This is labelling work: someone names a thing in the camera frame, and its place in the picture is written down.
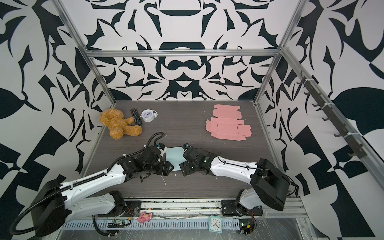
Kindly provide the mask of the light blue paper box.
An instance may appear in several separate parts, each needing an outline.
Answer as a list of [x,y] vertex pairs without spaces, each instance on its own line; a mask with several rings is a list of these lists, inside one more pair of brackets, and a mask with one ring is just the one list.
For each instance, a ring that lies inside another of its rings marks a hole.
[[183,147],[173,147],[167,149],[166,160],[167,162],[170,162],[173,165],[173,172],[180,171],[180,164],[186,161],[186,159],[183,157],[184,151],[185,150],[183,149]]

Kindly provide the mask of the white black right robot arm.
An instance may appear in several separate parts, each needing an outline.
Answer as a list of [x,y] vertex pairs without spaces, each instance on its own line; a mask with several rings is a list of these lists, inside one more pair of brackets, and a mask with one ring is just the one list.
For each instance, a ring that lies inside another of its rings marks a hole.
[[229,160],[220,155],[199,152],[189,144],[183,145],[185,162],[180,164],[184,176],[200,172],[203,175],[226,177],[238,180],[251,186],[240,191],[237,204],[252,210],[262,204],[283,211],[290,186],[293,180],[267,159],[258,162],[239,162]]

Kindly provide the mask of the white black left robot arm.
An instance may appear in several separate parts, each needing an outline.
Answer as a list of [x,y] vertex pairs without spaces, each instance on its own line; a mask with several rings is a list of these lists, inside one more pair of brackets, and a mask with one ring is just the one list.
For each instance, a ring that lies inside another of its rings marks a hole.
[[36,237],[44,237],[75,218],[124,211],[125,202],[119,192],[95,198],[92,195],[135,178],[168,176],[174,167],[163,158],[166,146],[158,143],[164,136],[163,132],[153,134],[141,150],[118,157],[107,169],[95,174],[61,184],[56,180],[47,182],[13,221],[10,234],[34,232]]

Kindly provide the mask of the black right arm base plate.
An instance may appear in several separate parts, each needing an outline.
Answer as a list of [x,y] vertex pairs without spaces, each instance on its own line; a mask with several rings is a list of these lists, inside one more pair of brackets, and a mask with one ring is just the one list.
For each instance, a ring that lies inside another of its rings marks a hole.
[[243,217],[243,216],[262,216],[264,214],[262,206],[254,207],[248,210],[240,205],[236,200],[222,200],[221,214],[225,217]]

